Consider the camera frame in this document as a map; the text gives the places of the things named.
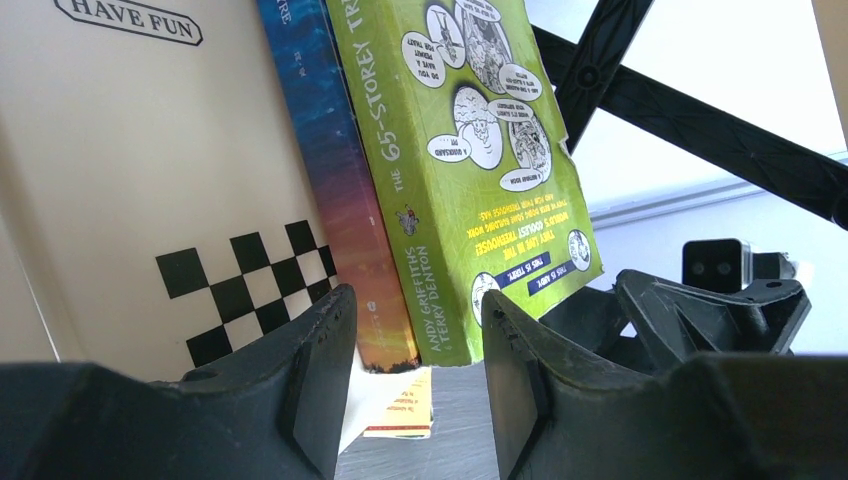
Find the colorful book spine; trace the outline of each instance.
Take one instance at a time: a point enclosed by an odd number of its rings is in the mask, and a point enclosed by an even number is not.
[[[424,364],[483,358],[481,305],[539,317],[602,272],[521,0],[324,0]]]
[[[321,0],[257,0],[339,280],[354,287],[366,368],[418,366],[392,259],[335,42]]]

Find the the 65-storey treehouse book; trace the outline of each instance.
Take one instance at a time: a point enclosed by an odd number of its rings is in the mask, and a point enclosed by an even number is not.
[[[325,0],[425,364],[483,357],[483,294],[540,317],[601,274],[521,0]]]
[[[366,368],[418,366],[418,349],[321,0],[257,0],[339,279],[356,291]]]

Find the gray table surface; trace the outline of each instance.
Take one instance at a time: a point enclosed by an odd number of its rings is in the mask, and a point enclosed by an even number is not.
[[[432,382],[430,438],[357,438],[339,456],[336,479],[498,478],[483,364],[434,368]]]

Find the green book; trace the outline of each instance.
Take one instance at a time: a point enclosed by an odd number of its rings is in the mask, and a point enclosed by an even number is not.
[[[483,358],[483,293],[540,317],[602,272],[521,0],[326,0],[424,364]]]

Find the book spine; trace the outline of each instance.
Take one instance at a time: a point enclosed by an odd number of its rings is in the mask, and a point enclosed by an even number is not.
[[[339,280],[357,297],[365,367],[418,365],[409,313],[321,0],[257,0]]]
[[[420,111],[399,75],[406,70],[397,8],[406,2],[325,0],[366,157],[377,188],[392,253],[400,273],[424,364],[461,366],[479,361],[469,346],[459,299],[448,275],[443,246],[421,165]]]

